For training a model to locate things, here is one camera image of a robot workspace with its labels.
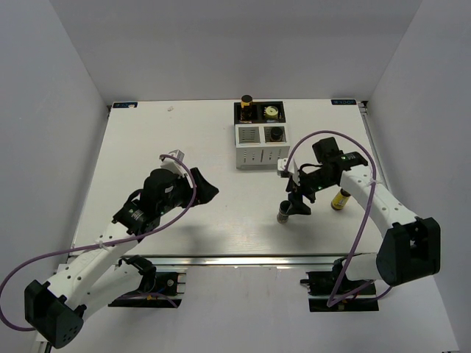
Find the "black lid spice jar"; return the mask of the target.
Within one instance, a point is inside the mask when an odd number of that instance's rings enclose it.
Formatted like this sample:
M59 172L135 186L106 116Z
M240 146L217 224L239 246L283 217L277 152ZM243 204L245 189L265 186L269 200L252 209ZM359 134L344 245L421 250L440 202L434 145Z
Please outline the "black lid spice jar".
M291 206L291 202L288 200L282 201L280 203L278 214L277 214L278 223L284 224L288 221L290 206Z

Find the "yellow label dark cap bottle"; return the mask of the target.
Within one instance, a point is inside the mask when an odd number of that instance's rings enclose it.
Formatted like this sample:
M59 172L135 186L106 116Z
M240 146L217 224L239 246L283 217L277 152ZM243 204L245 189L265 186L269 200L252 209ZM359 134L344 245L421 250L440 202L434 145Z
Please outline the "yellow label dark cap bottle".
M350 197L351 195L341 188L336 196L332 199L330 206L336 211L343 210Z

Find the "small brown spice bottle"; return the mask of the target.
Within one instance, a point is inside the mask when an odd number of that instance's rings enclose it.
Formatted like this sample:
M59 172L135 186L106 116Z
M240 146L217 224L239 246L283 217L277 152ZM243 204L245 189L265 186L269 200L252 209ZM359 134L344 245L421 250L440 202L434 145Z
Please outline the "small brown spice bottle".
M283 141L283 129L278 126L274 126L269 131L269 141L270 142L282 142Z

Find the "white lidded cream jar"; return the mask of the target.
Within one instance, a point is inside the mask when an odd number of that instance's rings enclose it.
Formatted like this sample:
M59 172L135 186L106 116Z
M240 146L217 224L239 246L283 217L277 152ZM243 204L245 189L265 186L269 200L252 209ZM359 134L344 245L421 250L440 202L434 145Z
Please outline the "white lidded cream jar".
M279 118L279 110L276 106L267 106L264 108L264 118L266 120L277 120Z

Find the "tall yellow label bottle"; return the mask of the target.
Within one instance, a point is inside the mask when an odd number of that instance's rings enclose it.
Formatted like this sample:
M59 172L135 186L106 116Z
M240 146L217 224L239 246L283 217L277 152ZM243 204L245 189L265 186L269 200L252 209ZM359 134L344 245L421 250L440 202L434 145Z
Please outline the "tall yellow label bottle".
M241 113L240 121L252 120L252 97L251 95L243 95L241 97Z

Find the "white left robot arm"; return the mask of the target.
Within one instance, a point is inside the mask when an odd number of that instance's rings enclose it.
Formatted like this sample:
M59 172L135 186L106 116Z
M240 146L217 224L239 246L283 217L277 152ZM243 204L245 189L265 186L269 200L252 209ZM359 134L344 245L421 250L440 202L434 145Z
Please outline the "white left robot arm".
M142 256L112 267L141 242L143 234L158 228L163 215L176 207L207 204L218 194L198 168L192 168L190 175L195 185L180 171L152 171L113 216L95 249L83 251L45 282L33 280L27 285L25 319L54 348L68 345L90 316L118 297L154 288L156 268Z

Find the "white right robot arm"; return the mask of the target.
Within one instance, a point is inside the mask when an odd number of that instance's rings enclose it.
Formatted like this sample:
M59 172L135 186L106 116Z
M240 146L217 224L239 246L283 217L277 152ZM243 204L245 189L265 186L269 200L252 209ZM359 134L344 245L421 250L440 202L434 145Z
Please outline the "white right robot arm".
M315 202L316 193L339 186L364 209L382 237L377 252L335 262L332 283L337 291L349 293L359 281L382 280L395 287L439 272L441 228L434 218L421 218L400 203L375 180L373 166L363 155L343 152L334 138L318 141L313 151L319 164L308 173L292 157L278 160L279 175L288 179L288 198L280 204L278 220L310 215L305 202Z

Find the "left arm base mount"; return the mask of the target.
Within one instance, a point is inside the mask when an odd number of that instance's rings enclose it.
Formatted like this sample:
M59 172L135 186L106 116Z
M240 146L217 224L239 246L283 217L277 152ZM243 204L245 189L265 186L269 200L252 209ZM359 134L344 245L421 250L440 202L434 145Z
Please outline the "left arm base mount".
M185 274L160 271L148 259L135 255L118 261L116 268L132 266L138 270L141 280L137 289L127 292L108 307L177 309L185 293Z

